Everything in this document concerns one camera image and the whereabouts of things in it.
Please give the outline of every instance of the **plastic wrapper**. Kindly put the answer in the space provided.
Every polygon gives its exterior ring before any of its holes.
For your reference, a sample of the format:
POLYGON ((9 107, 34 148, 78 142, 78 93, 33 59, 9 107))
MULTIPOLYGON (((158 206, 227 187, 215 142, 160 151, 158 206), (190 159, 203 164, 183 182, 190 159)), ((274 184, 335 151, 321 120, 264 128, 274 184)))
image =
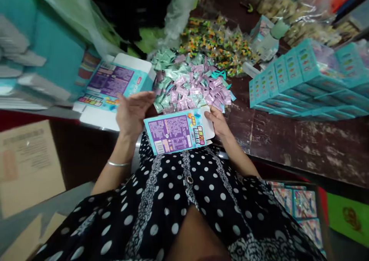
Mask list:
POLYGON ((94 44, 102 58, 123 52, 120 36, 91 0, 45 0, 83 38, 94 44))

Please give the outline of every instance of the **table surface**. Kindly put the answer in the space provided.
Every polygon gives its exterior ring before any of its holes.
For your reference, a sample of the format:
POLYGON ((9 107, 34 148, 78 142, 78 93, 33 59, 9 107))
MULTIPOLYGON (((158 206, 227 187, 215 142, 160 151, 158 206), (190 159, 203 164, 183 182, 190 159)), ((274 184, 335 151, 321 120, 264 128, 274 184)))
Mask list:
MULTIPOLYGON (((260 15, 247 13, 241 1, 203 0, 191 15, 209 17, 220 11, 249 33, 260 15)), ((283 41, 280 49, 288 50, 283 41)), ((225 114, 247 154, 369 188, 369 117, 322 123, 269 115, 249 108, 250 80, 249 76, 227 79, 237 99, 225 114)))

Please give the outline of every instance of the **teal candy box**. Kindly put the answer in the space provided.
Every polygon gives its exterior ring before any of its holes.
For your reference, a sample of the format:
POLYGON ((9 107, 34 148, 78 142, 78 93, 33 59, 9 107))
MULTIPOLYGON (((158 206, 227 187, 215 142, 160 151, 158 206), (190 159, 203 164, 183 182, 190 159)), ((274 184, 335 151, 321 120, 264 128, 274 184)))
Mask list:
POLYGON ((174 153, 210 144, 214 126, 205 118, 209 106, 143 120, 154 155, 174 153))

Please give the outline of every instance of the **plastic bag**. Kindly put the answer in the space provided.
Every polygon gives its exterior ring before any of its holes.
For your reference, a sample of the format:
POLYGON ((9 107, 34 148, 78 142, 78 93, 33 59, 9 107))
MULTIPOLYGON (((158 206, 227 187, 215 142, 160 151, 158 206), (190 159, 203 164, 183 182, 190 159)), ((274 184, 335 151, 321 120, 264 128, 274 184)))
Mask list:
POLYGON ((100 56, 123 52, 122 39, 91 0, 45 0, 81 36, 94 44, 100 56))
POLYGON ((197 0, 172 0, 167 8, 165 17, 165 35, 158 43, 159 46, 178 47, 179 37, 186 27, 189 13, 197 0))

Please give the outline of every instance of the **packaged snack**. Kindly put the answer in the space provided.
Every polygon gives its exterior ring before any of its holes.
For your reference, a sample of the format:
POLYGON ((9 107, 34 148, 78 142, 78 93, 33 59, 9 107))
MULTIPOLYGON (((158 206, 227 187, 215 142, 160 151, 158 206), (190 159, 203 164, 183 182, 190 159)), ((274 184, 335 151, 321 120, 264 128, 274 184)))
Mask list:
POLYGON ((272 188, 274 196, 283 205, 286 212, 292 215, 292 190, 284 188, 272 188))
POLYGON ((293 190, 293 216, 299 218, 316 218, 316 201, 314 191, 293 190))
POLYGON ((206 146, 215 133, 205 111, 209 106, 143 120, 154 155, 206 146))
POLYGON ((322 232, 319 219, 308 219, 299 221, 301 228, 306 235, 314 242, 318 249, 323 248, 322 232))

